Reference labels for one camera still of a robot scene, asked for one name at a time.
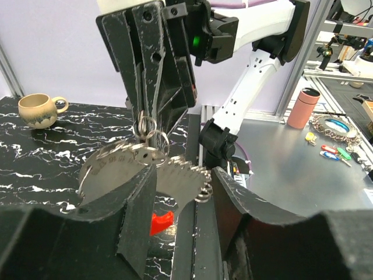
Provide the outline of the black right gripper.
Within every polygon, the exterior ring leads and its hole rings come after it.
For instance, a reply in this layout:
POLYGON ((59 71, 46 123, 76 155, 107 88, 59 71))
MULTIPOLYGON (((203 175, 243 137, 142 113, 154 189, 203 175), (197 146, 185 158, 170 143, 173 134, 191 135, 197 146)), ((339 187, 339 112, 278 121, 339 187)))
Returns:
POLYGON ((96 24, 135 111, 135 133, 167 135, 195 105, 185 1, 126 1, 96 24))

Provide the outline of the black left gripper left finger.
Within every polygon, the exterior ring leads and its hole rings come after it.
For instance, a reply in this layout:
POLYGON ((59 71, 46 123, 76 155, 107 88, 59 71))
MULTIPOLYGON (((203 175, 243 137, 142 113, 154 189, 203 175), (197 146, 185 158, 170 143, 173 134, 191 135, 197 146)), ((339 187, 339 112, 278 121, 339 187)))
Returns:
POLYGON ((157 170, 68 214, 31 205, 1 207, 2 279, 142 279, 157 170))

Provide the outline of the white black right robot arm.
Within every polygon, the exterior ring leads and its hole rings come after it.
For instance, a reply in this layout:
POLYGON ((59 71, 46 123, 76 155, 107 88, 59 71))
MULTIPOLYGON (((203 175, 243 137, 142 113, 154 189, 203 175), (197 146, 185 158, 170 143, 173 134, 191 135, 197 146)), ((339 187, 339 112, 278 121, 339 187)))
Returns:
POLYGON ((247 67, 199 135, 205 165, 227 168, 243 119, 265 83, 298 54, 308 1, 98 1, 97 27, 120 74, 134 117, 133 133, 161 149, 197 101, 193 68, 218 64, 243 46, 247 67))

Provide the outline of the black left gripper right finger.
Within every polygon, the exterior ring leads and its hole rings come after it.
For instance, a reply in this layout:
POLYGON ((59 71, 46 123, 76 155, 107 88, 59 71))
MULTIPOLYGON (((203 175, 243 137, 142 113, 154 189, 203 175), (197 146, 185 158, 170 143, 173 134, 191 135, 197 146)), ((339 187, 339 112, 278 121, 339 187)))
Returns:
POLYGON ((231 279, 371 279, 372 211, 308 218, 211 171, 221 257, 231 279))

